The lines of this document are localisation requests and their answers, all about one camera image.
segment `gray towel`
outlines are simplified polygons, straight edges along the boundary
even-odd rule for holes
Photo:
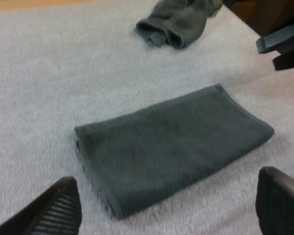
[[[216,85],[75,133],[86,172],[122,218],[220,170],[274,130]]]
[[[208,16],[222,6],[222,0],[160,0],[147,19],[139,21],[137,32],[156,47],[168,43],[187,47],[201,36]]]

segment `black plastic piece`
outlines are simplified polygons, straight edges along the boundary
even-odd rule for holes
[[[294,24],[286,26],[268,36],[261,37],[256,41],[256,45],[258,52],[261,54],[294,47]]]
[[[262,168],[256,212],[263,235],[294,235],[294,179],[274,167]]]
[[[76,180],[63,177],[1,224],[0,235],[77,235],[81,221]]]
[[[276,57],[273,64],[277,71],[294,69],[294,49]]]

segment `black plastic bracket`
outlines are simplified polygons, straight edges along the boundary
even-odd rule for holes
[[[260,54],[291,49],[274,59],[277,71],[294,68],[294,23],[256,41]]]

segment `white carpet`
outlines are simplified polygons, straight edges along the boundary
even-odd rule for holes
[[[133,32],[156,0],[105,0],[0,13],[0,224],[65,175],[77,179],[81,235],[260,235],[257,177],[294,177],[294,70],[275,72],[258,36],[223,8],[186,50]],[[126,220],[100,207],[75,152],[74,127],[221,83],[275,129],[265,145]]]

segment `wooden floor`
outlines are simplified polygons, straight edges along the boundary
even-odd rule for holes
[[[0,11],[9,11],[41,6],[62,5],[91,0],[0,0]]]

